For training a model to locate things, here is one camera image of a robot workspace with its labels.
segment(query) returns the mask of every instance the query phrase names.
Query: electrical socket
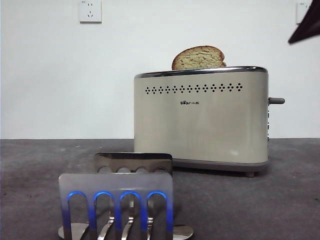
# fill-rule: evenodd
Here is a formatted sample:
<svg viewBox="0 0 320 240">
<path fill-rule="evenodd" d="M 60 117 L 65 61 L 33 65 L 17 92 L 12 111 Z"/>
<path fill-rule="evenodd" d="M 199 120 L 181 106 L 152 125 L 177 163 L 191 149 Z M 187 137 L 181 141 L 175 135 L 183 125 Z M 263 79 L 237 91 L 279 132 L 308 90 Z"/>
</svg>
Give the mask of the electrical socket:
<svg viewBox="0 0 320 240">
<path fill-rule="evenodd" d="M 79 2 L 80 23 L 102 23 L 101 0 L 81 0 Z"/>
<path fill-rule="evenodd" d="M 310 2 L 297 2 L 295 12 L 295 23 L 300 24 L 304 19 L 308 9 L 310 8 Z"/>
</svg>

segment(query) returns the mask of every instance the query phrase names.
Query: gray countertop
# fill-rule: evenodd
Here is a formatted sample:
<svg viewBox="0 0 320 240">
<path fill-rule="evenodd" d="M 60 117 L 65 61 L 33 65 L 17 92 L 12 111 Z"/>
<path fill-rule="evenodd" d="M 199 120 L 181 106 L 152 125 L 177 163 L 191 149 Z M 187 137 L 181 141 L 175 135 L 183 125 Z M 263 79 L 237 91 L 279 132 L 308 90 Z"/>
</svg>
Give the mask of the gray countertop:
<svg viewBox="0 0 320 240">
<path fill-rule="evenodd" d="M 2 140 L 1 239 L 58 240 L 59 175 L 88 172 L 95 153 L 132 151 L 132 139 Z M 320 139 L 271 139 L 253 178 L 176 168 L 173 184 L 174 224 L 192 226 L 193 240 L 320 239 Z"/>
</svg>

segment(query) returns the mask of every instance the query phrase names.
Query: toaster foot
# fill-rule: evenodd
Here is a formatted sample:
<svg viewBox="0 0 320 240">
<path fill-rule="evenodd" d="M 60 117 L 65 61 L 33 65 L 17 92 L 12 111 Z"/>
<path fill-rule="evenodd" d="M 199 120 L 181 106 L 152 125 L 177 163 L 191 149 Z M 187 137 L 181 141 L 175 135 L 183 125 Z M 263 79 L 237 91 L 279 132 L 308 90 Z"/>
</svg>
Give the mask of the toaster foot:
<svg viewBox="0 0 320 240">
<path fill-rule="evenodd" d="M 254 171 L 246 171 L 245 176 L 248 178 L 253 178 L 255 176 L 255 172 Z"/>
</svg>

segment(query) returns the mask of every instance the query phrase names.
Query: toaster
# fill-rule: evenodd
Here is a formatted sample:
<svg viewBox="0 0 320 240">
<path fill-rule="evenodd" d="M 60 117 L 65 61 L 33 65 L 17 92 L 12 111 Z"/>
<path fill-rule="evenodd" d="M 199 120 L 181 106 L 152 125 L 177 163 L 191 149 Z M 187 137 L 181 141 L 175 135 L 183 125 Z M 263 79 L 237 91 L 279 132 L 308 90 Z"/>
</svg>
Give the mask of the toaster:
<svg viewBox="0 0 320 240">
<path fill-rule="evenodd" d="M 268 97 L 268 71 L 258 66 L 138 74 L 134 151 L 253 177 L 268 163 L 268 106 L 284 102 Z"/>
</svg>

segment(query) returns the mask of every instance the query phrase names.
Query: toaster base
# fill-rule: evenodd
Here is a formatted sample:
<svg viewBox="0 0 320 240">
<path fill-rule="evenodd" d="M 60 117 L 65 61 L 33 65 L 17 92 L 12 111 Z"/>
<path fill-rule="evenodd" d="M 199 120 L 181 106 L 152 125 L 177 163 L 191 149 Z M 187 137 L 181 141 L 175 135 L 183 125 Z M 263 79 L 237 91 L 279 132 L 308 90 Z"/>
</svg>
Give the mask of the toaster base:
<svg viewBox="0 0 320 240">
<path fill-rule="evenodd" d="M 255 172 L 264 170 L 268 165 L 267 161 L 259 163 L 239 163 L 178 158 L 173 158 L 172 160 L 174 167 L 245 172 L 247 177 L 253 177 Z"/>
</svg>

